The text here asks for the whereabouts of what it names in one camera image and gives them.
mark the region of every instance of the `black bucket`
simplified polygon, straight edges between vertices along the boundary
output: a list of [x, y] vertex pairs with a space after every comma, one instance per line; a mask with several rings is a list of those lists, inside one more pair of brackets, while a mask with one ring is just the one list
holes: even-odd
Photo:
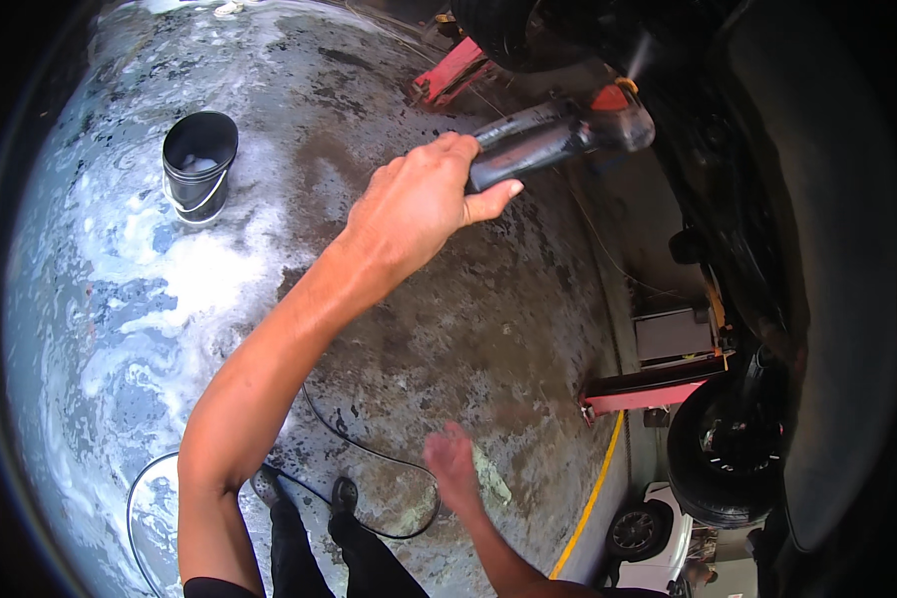
[[162, 192], [179, 218], [202, 224], [223, 209], [238, 146], [236, 123], [219, 112], [191, 114], [169, 129], [162, 142]]

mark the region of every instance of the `yellow line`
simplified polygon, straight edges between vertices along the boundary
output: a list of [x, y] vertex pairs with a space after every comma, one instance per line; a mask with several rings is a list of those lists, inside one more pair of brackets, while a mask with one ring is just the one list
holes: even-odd
[[595, 500], [598, 499], [598, 493], [601, 491], [601, 485], [604, 483], [604, 475], [608, 473], [608, 465], [611, 464], [611, 455], [614, 454], [615, 445], [618, 444], [618, 437], [622, 431], [623, 417], [624, 412], [618, 412], [618, 419], [615, 420], [615, 431], [611, 433], [611, 442], [608, 443], [608, 450], [604, 454], [604, 461], [601, 462], [601, 471], [598, 473], [598, 479], [595, 480], [595, 487], [591, 489], [591, 495], [588, 496], [588, 503], [582, 511], [582, 518], [578, 521], [578, 525], [575, 526], [574, 534], [572, 534], [571, 539], [568, 540], [565, 549], [562, 550], [562, 556], [560, 556], [559, 561], [555, 563], [555, 568], [552, 569], [552, 572], [548, 575], [548, 579], [558, 579], [559, 573], [562, 572], [562, 568], [568, 561], [568, 557], [571, 556], [571, 551], [575, 549], [575, 543], [582, 535], [582, 530], [585, 529], [588, 517], [591, 515], [591, 509], [594, 508]]

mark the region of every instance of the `hand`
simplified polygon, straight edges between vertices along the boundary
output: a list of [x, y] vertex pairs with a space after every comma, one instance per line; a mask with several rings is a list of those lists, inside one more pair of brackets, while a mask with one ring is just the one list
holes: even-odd
[[471, 439], [461, 426], [446, 422], [444, 432], [426, 437], [422, 456], [439, 482], [439, 496], [449, 509], [462, 520], [482, 513], [478, 475], [471, 460]]
[[523, 189], [508, 180], [466, 197], [468, 167], [479, 150], [475, 137], [443, 133], [382, 166], [350, 210], [339, 241], [383, 266], [391, 290], [426, 265], [452, 233], [497, 218]]

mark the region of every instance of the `black pants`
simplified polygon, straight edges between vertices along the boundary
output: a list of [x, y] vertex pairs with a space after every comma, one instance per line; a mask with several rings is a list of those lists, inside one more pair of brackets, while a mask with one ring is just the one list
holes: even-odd
[[[289, 500], [270, 509], [273, 519], [273, 598], [333, 598], [315, 563], [299, 510]], [[329, 521], [329, 535], [349, 566], [348, 598], [428, 598], [399, 560], [350, 513]]]

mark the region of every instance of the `pressure washer gun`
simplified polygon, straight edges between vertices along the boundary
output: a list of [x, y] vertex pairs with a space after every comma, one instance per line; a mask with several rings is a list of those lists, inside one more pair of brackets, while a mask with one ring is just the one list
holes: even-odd
[[466, 192], [516, 179], [588, 151], [634, 152], [654, 141], [654, 121], [629, 78], [617, 78], [591, 107], [571, 100], [547, 102], [484, 126], [474, 133], [482, 153], [471, 163]]

